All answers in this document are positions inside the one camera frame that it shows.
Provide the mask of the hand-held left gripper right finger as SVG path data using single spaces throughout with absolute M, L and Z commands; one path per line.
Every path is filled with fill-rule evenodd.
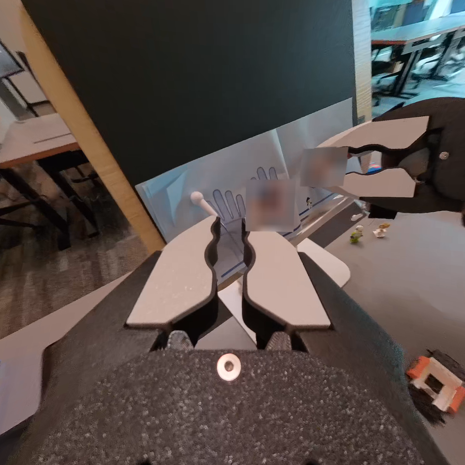
M 277 232 L 242 232 L 242 319 L 257 340 L 326 330 L 331 321 L 296 248 Z

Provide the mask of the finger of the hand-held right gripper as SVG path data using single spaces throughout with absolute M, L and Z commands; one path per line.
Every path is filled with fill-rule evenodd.
M 404 169 L 386 169 L 376 173 L 350 172 L 333 192 L 354 199 L 412 198 L 416 182 Z
M 427 132 L 430 116 L 363 123 L 320 144 L 320 148 L 347 148 L 351 155 L 382 150 L 404 150 Z

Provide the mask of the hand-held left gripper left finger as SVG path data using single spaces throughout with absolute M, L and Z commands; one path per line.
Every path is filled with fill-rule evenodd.
M 199 339 L 218 317 L 220 218 L 209 216 L 182 232 L 161 251 L 125 325 L 184 331 Z

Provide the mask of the white book stand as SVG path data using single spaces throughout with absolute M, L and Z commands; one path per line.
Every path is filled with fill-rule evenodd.
M 316 238 L 311 239 L 310 236 L 315 236 L 317 232 L 323 233 L 323 227 L 329 226 L 329 221 L 348 206 L 354 206 L 353 200 L 340 194 L 331 194 L 315 204 L 309 202 L 308 208 L 300 217 L 300 227 L 294 233 L 286 235 L 286 238 L 290 239 L 298 252 L 305 253 L 306 256 L 310 257 L 340 287 L 343 287 L 350 279 L 351 274 L 348 266 L 318 245 Z M 219 300 L 253 343 L 256 343 L 255 333 L 246 326 L 242 318 L 241 273 L 231 275 L 221 286 L 222 288 L 218 292 Z

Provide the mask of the instruction booklet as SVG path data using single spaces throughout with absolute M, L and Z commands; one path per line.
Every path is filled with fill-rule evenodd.
M 346 99 L 291 123 L 223 148 L 136 185 L 145 207 L 168 243 L 209 212 L 191 200 L 203 195 L 208 209 L 221 219 L 218 282 L 245 268 L 242 218 L 246 215 L 246 185 L 251 179 L 296 181 L 298 219 L 282 235 L 292 239 L 305 219 L 330 208 L 336 194 L 322 188 L 299 187 L 298 171 L 303 152 L 352 128 L 352 99 Z

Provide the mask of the orange white lego car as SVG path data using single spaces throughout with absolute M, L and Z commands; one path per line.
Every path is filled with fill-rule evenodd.
M 445 424 L 464 405 L 465 370 L 448 354 L 427 349 L 404 374 L 415 408 L 431 425 Z

